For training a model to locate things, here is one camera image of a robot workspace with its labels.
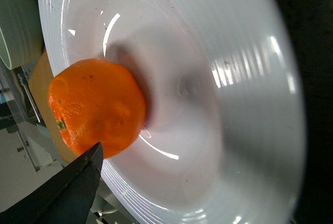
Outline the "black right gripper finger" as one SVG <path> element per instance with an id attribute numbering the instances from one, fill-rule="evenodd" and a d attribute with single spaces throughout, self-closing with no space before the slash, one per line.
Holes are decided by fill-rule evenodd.
<path id="1" fill-rule="evenodd" d="M 1 213 L 1 223 L 86 223 L 100 182 L 103 148 L 93 145 Z"/>

